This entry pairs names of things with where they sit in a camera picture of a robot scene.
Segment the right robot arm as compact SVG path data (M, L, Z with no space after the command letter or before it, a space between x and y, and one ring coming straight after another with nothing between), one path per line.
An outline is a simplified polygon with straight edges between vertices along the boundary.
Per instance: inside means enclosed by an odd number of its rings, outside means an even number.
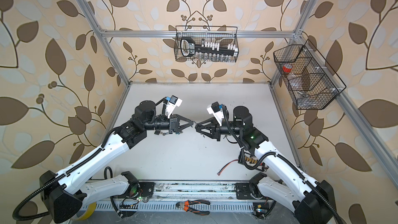
M333 187L325 180L317 181L287 159L252 123L252 115L244 106L233 110L229 120L227 107L218 102L207 107L211 118L197 123L198 133L219 141L221 136L230 135L240 148L243 158L247 153L256 157L255 164L244 162L249 170L256 170L261 164L268 166L281 183L268 179L264 173L252 178L253 198L269 197L289 209L301 224L327 224L331 219L342 224L344 221L336 209Z

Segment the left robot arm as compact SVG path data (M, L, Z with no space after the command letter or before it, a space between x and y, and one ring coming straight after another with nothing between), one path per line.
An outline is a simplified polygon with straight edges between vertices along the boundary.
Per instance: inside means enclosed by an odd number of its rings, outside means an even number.
M181 105L182 99L173 95L162 98L160 103L163 109L157 115L157 103L142 101L135 108L131 119L112 128L99 147L57 173L44 173L39 179L40 188L17 205L12 213L13 219L28 221L50 215L56 224L71 219L88 204L89 193L83 190L84 184L109 162L145 139L148 130L179 134L185 128L193 126L192 120L173 114L174 109ZM29 216L21 215L22 208L37 195L40 195L47 211Z

